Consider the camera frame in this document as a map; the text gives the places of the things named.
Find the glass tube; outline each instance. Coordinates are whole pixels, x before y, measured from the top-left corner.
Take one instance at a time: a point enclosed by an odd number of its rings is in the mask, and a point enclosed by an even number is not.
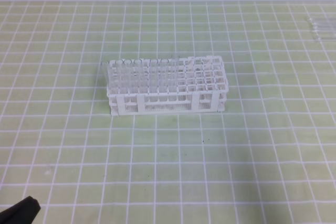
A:
[[[119,90],[119,93],[120,94],[123,94],[124,93],[124,90],[122,90],[122,65],[123,65],[123,61],[122,60],[116,60],[115,61],[115,71],[117,72],[117,87],[118,87],[118,90]]]
[[[158,83],[157,83],[157,76],[158,76],[158,63],[159,61],[157,59],[153,60],[151,59],[149,62],[149,91],[150,93],[154,94],[158,91]],[[151,101],[156,102],[158,100],[157,97],[152,96]]]
[[[138,92],[142,93],[143,89],[143,65],[142,65],[142,60],[141,59],[136,59],[134,60],[134,72],[135,72],[135,83],[137,84]]]

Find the table surface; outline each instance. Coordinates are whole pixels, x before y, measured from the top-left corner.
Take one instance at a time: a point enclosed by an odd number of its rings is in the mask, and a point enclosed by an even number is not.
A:
[[[0,210],[37,223],[336,222],[335,2],[0,2]],[[99,63],[219,55],[226,111],[114,116]]]

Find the glass test tube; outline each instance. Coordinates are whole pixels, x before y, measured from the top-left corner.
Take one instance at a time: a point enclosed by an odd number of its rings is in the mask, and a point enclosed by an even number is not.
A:
[[[150,60],[149,62],[149,92],[150,93],[157,93],[158,91],[158,83],[157,83],[157,76],[158,76],[158,63],[159,61],[157,59]],[[151,101],[155,102],[157,101],[157,97],[152,97]]]
[[[124,83],[125,87],[127,89],[127,93],[132,93],[133,92],[133,78],[132,76],[134,75],[133,69],[132,69],[132,60],[127,59],[124,60],[123,62],[123,69],[124,69]]]
[[[134,83],[136,83],[136,87],[138,88],[139,93],[141,93],[142,80],[143,80],[143,66],[141,59],[134,60],[134,72],[135,72]]]
[[[159,84],[159,92],[167,93],[168,90],[168,67],[169,61],[167,59],[162,59],[160,61],[160,84]],[[160,101],[166,101],[167,96],[160,96]]]
[[[115,70],[117,72],[117,78],[116,78],[116,81],[117,81],[117,87],[118,87],[118,90],[119,90],[119,93],[120,94],[124,94],[124,90],[123,90],[123,85],[122,85],[122,64],[123,64],[123,61],[122,60],[116,60],[115,61]]]

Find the white test tube rack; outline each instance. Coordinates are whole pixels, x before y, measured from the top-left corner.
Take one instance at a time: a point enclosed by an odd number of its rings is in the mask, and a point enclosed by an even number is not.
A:
[[[112,115],[224,111],[220,56],[102,62]]]

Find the black object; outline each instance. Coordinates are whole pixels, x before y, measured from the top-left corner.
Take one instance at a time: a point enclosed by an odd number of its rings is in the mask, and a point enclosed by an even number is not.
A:
[[[0,224],[32,224],[41,207],[28,196],[14,206],[0,212]]]

